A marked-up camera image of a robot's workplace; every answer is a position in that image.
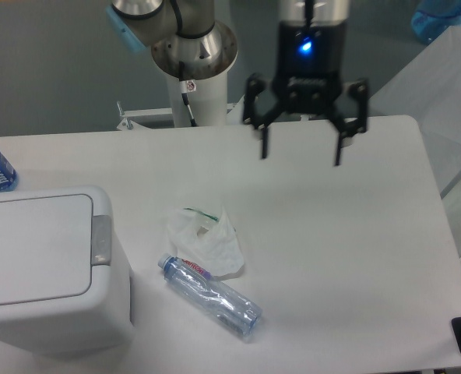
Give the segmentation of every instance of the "cable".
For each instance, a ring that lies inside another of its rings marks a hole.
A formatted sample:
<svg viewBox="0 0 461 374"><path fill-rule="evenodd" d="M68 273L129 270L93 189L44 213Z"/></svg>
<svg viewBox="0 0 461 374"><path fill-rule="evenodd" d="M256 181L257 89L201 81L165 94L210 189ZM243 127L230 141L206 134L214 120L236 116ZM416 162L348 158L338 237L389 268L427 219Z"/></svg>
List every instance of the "cable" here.
<svg viewBox="0 0 461 374"><path fill-rule="evenodd" d="M315 0L305 0L305 29L308 30L314 19Z"/></svg>
<svg viewBox="0 0 461 374"><path fill-rule="evenodd" d="M181 10L178 7L177 0L170 0L172 9L174 10L175 19L177 20L177 32L180 32L183 27Z"/></svg>
<svg viewBox="0 0 461 374"><path fill-rule="evenodd" d="M178 63L178 81L183 82L184 81L184 67L185 64L184 62L180 61ZM189 113L189 120L191 121L191 127L198 127L198 124L196 123L196 120L194 119L194 115L192 113L191 105L189 104L189 98L187 96L186 92L181 92L182 93L182 101L184 101L184 105L186 106L188 113Z"/></svg>

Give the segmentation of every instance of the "crumpled plastic bag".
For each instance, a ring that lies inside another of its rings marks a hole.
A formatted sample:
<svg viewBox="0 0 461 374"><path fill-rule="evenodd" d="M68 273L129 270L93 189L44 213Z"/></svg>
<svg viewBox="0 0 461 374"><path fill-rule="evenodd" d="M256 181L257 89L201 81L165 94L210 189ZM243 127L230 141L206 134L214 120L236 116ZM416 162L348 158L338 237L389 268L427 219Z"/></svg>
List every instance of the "crumpled plastic bag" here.
<svg viewBox="0 0 461 374"><path fill-rule="evenodd" d="M220 219L198 209L176 210L169 218L167 233L178 250L177 257L194 261L214 277L236 277L245 264L224 209Z"/></svg>

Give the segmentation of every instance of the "gray floor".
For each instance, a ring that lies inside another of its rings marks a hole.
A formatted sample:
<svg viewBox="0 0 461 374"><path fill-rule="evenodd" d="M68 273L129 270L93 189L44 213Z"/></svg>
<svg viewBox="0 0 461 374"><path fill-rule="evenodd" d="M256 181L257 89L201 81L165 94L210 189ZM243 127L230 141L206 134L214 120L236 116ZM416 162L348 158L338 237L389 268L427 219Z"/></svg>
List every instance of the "gray floor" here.
<svg viewBox="0 0 461 374"><path fill-rule="evenodd" d="M112 130L125 110L168 107L148 53L131 55L111 30L109 0L0 2L0 136ZM253 72L273 75L277 2L217 0L240 53L229 101ZM410 29L417 0L353 0L345 79L369 77L375 92L422 49ZM347 115L353 108L342 107Z"/></svg>

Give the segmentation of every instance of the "white table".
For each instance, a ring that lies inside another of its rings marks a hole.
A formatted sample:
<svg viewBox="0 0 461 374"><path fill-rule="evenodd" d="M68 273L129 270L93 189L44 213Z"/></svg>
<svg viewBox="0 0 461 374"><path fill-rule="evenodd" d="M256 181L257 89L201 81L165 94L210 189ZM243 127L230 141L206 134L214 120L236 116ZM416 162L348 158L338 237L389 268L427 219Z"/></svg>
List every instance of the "white table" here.
<svg viewBox="0 0 461 374"><path fill-rule="evenodd" d="M461 266L417 124L372 118L333 168L325 122L1 138L21 189L96 184L135 271L135 340L41 357L0 343L11 373L370 373L461 365ZM244 343L170 290L157 267L172 207L235 226L262 306Z"/></svg>

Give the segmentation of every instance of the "white cylindrical robot base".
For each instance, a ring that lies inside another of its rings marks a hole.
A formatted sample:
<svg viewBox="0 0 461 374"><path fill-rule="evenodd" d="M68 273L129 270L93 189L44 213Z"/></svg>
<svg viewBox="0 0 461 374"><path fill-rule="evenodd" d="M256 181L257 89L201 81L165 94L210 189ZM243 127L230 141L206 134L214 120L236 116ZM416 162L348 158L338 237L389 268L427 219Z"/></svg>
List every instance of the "white cylindrical robot base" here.
<svg viewBox="0 0 461 374"><path fill-rule="evenodd" d="M164 74L170 95L175 127L191 127L191 117L182 100L181 82ZM216 126L227 123L227 70L208 79L196 80L196 91L187 97L197 126Z"/></svg>

